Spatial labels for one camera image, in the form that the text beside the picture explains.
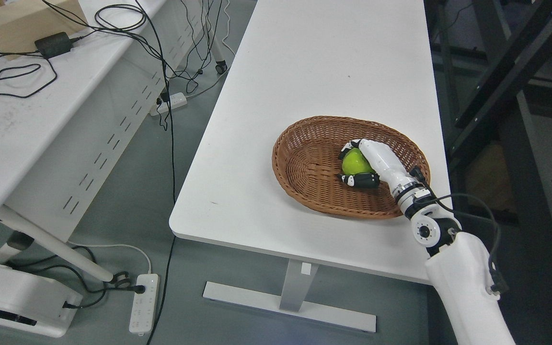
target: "wheel caster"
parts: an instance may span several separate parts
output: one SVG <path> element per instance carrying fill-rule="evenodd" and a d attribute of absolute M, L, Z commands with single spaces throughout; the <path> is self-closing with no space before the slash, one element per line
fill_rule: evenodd
<path fill-rule="evenodd" d="M 216 68 L 217 73 L 223 74 L 227 71 L 227 63 L 225 61 L 217 61 L 217 65 L 214 68 Z"/>

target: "power strip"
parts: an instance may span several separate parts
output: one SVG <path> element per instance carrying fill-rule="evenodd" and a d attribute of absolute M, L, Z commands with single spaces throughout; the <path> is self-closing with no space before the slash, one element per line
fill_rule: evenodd
<path fill-rule="evenodd" d="M 129 320 L 129 332 L 143 336 L 153 329 L 155 319 L 155 304 L 159 292 L 159 275 L 139 275 L 136 286 L 146 287 L 144 293 L 135 293 Z"/>
<path fill-rule="evenodd" d="M 170 105 L 172 106 L 172 110 L 176 109 L 177 107 L 182 107 L 182 105 L 186 105 L 186 97 L 182 92 L 170 94 L 169 101 L 170 101 Z M 150 116 L 157 116 L 157 115 L 162 115 L 166 113 L 167 113 L 167 106 L 162 103 L 153 105 L 153 107 L 151 107 L 149 111 Z"/>

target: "robot finger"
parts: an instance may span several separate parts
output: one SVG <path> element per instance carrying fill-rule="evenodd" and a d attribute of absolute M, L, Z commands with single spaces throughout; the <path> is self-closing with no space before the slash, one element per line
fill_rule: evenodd
<path fill-rule="evenodd" d="M 338 178 L 346 185 L 355 188 L 378 188 L 380 184 L 379 175 L 374 172 L 362 172 L 355 175 L 338 174 Z"/>
<path fill-rule="evenodd" d="M 348 151 L 350 151 L 354 148 L 358 149 L 359 148 L 359 143 L 361 142 L 361 140 L 363 140 L 363 139 L 355 139 L 355 140 L 351 140 L 351 141 L 347 142 L 347 144 L 344 145 L 344 147 L 342 147 L 342 150 L 340 150 L 340 155 L 338 156 L 338 159 L 343 160 L 344 156 L 346 156 Z"/>

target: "robotic arm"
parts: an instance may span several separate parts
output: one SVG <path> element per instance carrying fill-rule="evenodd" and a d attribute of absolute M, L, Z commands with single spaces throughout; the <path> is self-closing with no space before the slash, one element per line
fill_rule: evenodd
<path fill-rule="evenodd" d="M 489 253 L 482 241 L 461 231 L 451 212 L 440 207 L 435 196 L 412 177 L 389 146 L 357 139 L 340 153 L 359 148 L 374 173 L 340 175 L 350 186 L 389 185 L 391 195 L 412 223 L 416 241 L 430 255 L 427 275 L 438 291 L 460 345 L 514 344 L 497 305 L 499 293 L 489 273 Z"/>

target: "white cable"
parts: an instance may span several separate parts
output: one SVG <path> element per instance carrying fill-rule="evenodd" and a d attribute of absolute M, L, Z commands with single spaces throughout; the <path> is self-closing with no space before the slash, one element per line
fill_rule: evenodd
<path fill-rule="evenodd" d="M 82 247 L 90 247 L 90 248 L 106 248 L 106 247 L 127 247 L 127 248 L 132 248 L 132 249 L 135 249 L 136 251 L 142 253 L 142 255 L 144 255 L 144 257 L 146 258 L 146 261 L 149 263 L 149 274 L 152 273 L 152 264 L 150 262 L 150 259 L 149 259 L 149 256 L 146 255 L 146 253 L 144 253 L 144 251 L 138 247 L 134 247 L 133 245 L 130 245 L 130 244 L 80 244 L 80 243 L 74 243 L 72 241 L 69 241 L 68 240 L 68 243 L 70 244 L 73 244 L 73 245 L 81 245 Z"/>
<path fill-rule="evenodd" d="M 227 35 L 225 35 L 225 37 L 223 37 L 223 39 L 221 39 L 221 42 L 223 42 L 223 45 L 227 47 L 227 49 L 230 50 L 230 52 L 234 55 L 234 57 L 236 56 L 236 53 L 234 53 L 234 50 L 228 46 L 228 44 L 225 43 L 225 40 L 227 39 L 227 37 L 230 36 L 230 21 L 231 21 L 231 17 L 230 17 L 230 14 L 227 13 L 227 7 L 229 7 L 231 5 L 231 2 L 230 0 L 227 0 L 227 6 L 225 6 L 225 8 L 223 9 L 223 12 L 225 13 L 225 15 L 227 15 Z"/>
<path fill-rule="evenodd" d="M 229 71 L 230 71 L 230 70 L 226 70 L 223 74 L 221 74 L 221 75 L 217 78 L 217 81 L 215 81 L 214 84 L 210 85 L 210 87 L 206 88 L 205 90 L 202 90 L 202 91 L 197 92 L 197 93 L 195 93 L 195 94 L 190 94 L 190 95 L 186 96 L 186 100 L 188 101 L 188 100 L 190 100 L 190 99 L 193 98 L 193 97 L 197 97 L 197 96 L 199 96 L 200 94 L 202 94 L 202 93 L 204 93 L 204 92 L 210 90 L 211 88 L 215 87 L 215 85 L 221 80 L 221 78 L 222 78 L 225 74 L 227 74 L 227 72 L 229 72 Z"/>

